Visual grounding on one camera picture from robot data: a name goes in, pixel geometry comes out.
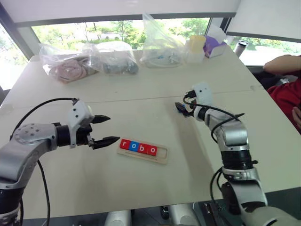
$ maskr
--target clear plastic bag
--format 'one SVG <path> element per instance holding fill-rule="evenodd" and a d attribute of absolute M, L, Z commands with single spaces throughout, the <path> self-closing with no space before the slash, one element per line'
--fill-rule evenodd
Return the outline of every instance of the clear plastic bag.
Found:
<path fill-rule="evenodd" d="M 147 67 L 177 67 L 183 63 L 184 45 L 165 34 L 151 15 L 144 13 L 142 17 L 146 40 L 141 63 Z"/>
<path fill-rule="evenodd" d="M 83 52 L 91 56 L 91 67 L 108 74 L 136 74 L 136 63 L 132 47 L 123 41 L 110 41 L 100 44 L 87 43 Z"/>
<path fill-rule="evenodd" d="M 58 49 L 47 44 L 40 46 L 39 56 L 44 71 L 58 81 L 69 83 L 97 72 L 91 67 L 89 55 Z"/>

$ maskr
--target table surface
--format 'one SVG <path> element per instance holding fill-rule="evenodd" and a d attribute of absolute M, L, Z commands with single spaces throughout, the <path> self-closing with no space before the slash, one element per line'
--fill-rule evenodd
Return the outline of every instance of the table surface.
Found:
<path fill-rule="evenodd" d="M 131 76 L 93 75 L 68 85 L 47 77 L 39 61 L 30 62 L 0 108 L 4 128 L 0 144 L 8 141 L 15 124 L 32 105 L 55 97 L 80 97 L 89 102 L 94 114 L 112 118 L 93 125 L 92 137 L 121 136 L 165 145 L 169 148 L 168 163 L 160 165 L 119 155 L 119 142 L 98 150 L 62 147 L 47 153 L 41 162 L 49 187 L 51 217 L 209 200 L 209 181 L 222 164 L 220 152 L 203 123 L 185 119 L 174 107 L 174 102 L 181 101 L 183 93 L 200 81 L 209 83 L 214 105 L 246 113 L 242 121 L 248 128 L 252 156 L 259 160 L 264 191 L 299 187 L 299 133 L 228 50 L 201 65 L 181 66 L 178 70 L 140 68 L 138 75 Z M 96 82 L 101 82 L 101 88 L 96 89 Z M 112 95 L 106 94 L 105 90 L 110 89 Z M 66 124 L 70 106 L 66 102 L 44 106 L 27 122 Z M 221 198 L 216 187 L 214 191 L 215 197 Z M 45 217 L 46 201 L 38 168 L 23 198 L 25 218 Z"/>

